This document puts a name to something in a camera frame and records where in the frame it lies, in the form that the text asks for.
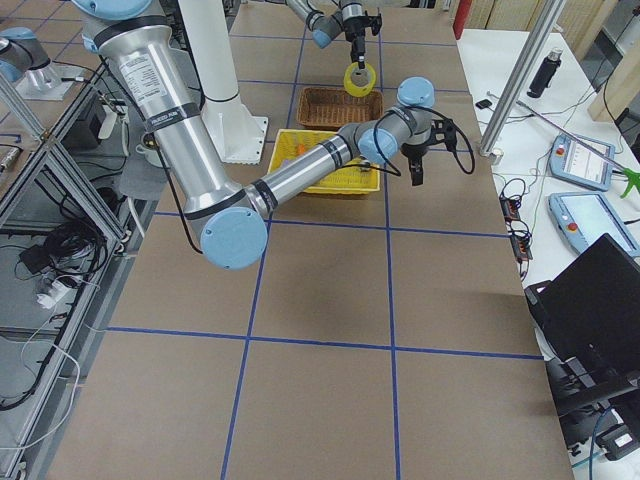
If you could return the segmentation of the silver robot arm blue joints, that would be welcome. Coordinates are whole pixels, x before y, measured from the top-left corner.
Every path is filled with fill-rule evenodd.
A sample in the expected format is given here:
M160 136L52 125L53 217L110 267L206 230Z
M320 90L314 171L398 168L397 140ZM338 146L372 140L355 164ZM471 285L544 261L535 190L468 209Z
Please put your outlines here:
M87 49L111 60L163 150L186 197L184 216L204 257L227 270L256 262L264 219L281 203L357 157L382 165L432 127L432 83L409 77L378 121L350 123L285 166L247 186L230 179L169 47L171 29L156 1L78 1Z

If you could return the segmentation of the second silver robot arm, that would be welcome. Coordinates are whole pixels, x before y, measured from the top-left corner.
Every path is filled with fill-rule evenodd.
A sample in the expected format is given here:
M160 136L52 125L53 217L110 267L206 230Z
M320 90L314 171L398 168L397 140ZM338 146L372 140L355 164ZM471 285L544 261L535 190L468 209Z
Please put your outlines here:
M285 3L311 32L319 48L325 48L339 36L350 44L351 63L343 76L342 92L353 99L364 99L373 93L377 82L375 69L366 61L366 35L380 33L383 19L371 15L360 1L338 1L328 15L309 1ZM361 157L364 166L395 176L401 172L392 164L400 152L408 161L411 183L424 182L423 158L429 148L442 144L459 159L457 139L462 131L453 119L433 109L435 91L423 77L405 79L397 91L397 102L377 119L350 122L340 126L339 134L351 149L351 159Z

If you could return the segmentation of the black idle gripper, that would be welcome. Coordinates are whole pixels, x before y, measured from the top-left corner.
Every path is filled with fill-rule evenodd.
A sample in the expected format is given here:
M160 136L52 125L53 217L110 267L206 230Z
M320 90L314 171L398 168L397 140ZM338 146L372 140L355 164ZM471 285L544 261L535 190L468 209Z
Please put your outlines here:
M401 146L401 153L408 160L411 184L420 186L424 183L422 159L429 148L443 144L447 151L457 152L457 130L452 119L433 120L424 132L412 136Z

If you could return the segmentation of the black gripper holding tape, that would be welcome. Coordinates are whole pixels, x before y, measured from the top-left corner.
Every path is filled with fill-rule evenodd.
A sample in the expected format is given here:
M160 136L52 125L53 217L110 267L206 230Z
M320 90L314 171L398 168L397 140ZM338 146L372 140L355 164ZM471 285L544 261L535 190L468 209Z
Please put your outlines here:
M373 36L377 36L382 28L382 15L369 15L364 11L361 15L344 19L344 32L346 39L351 42L351 61L359 70L366 68L366 35L367 30Z

